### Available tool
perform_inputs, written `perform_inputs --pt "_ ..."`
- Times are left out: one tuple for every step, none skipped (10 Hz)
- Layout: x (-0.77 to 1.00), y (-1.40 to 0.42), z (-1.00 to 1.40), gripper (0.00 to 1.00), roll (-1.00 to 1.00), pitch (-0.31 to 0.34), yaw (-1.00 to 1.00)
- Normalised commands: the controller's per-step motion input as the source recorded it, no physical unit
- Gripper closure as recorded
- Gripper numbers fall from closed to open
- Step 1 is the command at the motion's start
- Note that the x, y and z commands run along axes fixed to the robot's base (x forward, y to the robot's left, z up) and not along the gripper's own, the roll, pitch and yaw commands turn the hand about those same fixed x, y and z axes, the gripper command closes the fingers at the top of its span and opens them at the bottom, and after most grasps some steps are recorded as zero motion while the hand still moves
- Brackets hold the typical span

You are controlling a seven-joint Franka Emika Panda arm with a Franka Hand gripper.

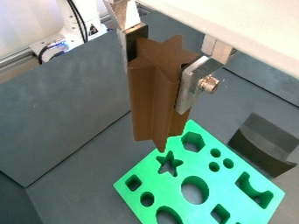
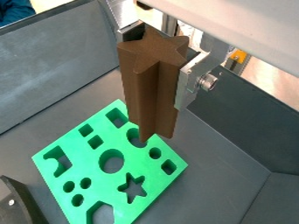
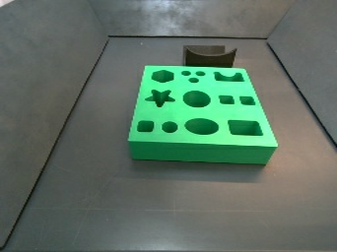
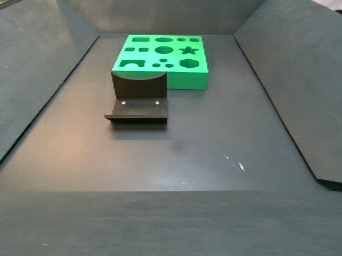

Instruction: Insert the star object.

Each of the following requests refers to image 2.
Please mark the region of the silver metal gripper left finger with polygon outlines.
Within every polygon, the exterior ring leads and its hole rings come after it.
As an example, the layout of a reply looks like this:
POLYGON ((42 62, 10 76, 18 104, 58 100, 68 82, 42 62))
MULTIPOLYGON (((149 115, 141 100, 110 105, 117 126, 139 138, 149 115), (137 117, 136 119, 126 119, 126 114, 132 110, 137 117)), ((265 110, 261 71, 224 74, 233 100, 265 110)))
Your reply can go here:
POLYGON ((116 42, 126 42, 139 40, 143 38, 145 32, 145 23, 141 20, 137 20, 126 27, 116 31, 116 42))

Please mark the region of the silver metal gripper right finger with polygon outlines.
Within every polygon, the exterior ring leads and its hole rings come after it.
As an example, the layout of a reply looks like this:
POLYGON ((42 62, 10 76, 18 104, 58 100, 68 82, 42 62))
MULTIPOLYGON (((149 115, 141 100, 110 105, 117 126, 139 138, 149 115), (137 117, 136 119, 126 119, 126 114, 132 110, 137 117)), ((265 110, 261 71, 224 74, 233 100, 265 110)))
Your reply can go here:
POLYGON ((229 44, 213 38, 208 33, 201 35, 200 52, 181 67, 173 107, 183 110, 196 98, 197 91, 209 92, 217 82, 211 70, 229 56, 229 44))

